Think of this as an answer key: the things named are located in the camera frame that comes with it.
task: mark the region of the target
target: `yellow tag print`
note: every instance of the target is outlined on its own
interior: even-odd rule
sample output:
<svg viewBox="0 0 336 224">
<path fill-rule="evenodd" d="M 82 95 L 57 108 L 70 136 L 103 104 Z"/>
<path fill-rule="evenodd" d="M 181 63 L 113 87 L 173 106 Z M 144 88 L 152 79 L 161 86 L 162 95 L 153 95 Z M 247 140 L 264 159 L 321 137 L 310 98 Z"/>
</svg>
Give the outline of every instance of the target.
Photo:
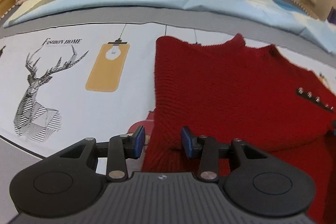
<svg viewBox="0 0 336 224">
<path fill-rule="evenodd" d="M 87 90 L 113 92 L 117 90 L 130 45 L 117 39 L 104 44 L 86 82 Z"/>
</svg>

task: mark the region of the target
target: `light bulb illustration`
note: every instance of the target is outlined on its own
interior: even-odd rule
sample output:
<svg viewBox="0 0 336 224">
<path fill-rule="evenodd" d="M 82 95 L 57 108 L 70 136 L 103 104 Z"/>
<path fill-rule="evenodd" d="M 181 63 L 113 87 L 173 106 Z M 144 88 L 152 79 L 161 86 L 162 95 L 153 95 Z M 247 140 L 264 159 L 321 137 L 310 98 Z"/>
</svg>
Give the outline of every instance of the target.
<svg viewBox="0 0 336 224">
<path fill-rule="evenodd" d="M 106 52 L 105 57 L 108 60 L 114 60 L 119 57 L 120 54 L 121 51 L 119 49 L 119 45 L 113 45 L 113 47 Z"/>
</svg>

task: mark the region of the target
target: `red knit fabric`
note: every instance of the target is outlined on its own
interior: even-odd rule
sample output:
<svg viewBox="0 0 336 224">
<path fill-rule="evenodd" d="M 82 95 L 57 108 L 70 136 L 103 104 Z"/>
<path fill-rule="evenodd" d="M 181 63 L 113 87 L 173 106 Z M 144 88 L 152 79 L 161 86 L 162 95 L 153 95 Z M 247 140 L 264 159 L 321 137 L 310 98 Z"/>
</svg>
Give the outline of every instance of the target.
<svg viewBox="0 0 336 224">
<path fill-rule="evenodd" d="M 199 161 L 187 160 L 181 151 L 184 125 L 219 142 L 241 138 L 310 174 L 317 194 L 309 214 L 318 223 L 331 223 L 326 202 L 336 198 L 327 196 L 336 141 L 325 134 L 336 115 L 297 96 L 299 87 L 336 106 L 336 97 L 313 72 L 290 63 L 274 45 L 249 48 L 241 35 L 215 46 L 160 37 L 155 122 L 142 170 L 197 171 Z M 229 173 L 227 160 L 220 160 L 220 172 Z"/>
</svg>

